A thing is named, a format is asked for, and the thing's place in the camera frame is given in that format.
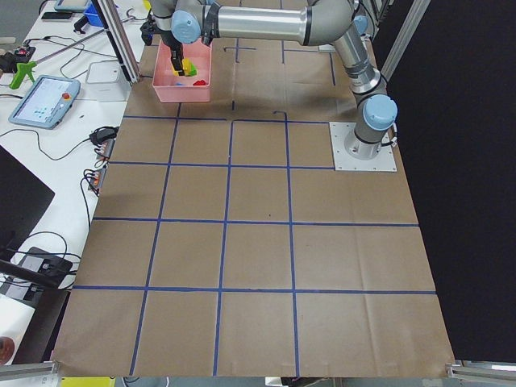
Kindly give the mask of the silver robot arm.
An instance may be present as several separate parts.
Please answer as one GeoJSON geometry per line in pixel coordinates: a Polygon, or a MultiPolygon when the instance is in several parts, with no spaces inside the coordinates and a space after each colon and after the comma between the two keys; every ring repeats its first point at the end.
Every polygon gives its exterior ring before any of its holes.
{"type": "Polygon", "coordinates": [[[352,1],[309,1],[299,10],[225,6],[217,1],[152,1],[152,19],[181,70],[182,47],[217,38],[296,42],[303,47],[331,46],[340,58],[356,100],[356,124],[343,146],[357,160],[372,160],[387,146],[398,108],[387,81],[371,62],[356,26],[352,1]]]}

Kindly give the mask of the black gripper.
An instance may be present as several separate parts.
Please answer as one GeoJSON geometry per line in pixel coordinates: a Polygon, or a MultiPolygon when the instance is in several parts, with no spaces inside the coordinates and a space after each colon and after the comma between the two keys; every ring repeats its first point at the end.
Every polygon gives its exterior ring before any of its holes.
{"type": "Polygon", "coordinates": [[[170,30],[160,30],[161,40],[171,51],[182,51],[182,43],[179,42],[170,30]]]}

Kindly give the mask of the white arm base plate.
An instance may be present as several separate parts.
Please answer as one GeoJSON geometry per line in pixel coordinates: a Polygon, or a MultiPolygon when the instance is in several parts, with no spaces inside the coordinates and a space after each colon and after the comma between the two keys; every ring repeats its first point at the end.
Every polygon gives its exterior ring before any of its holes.
{"type": "Polygon", "coordinates": [[[366,144],[356,137],[355,126],[352,122],[329,122],[335,171],[395,173],[389,136],[385,134],[380,143],[366,144]]]}

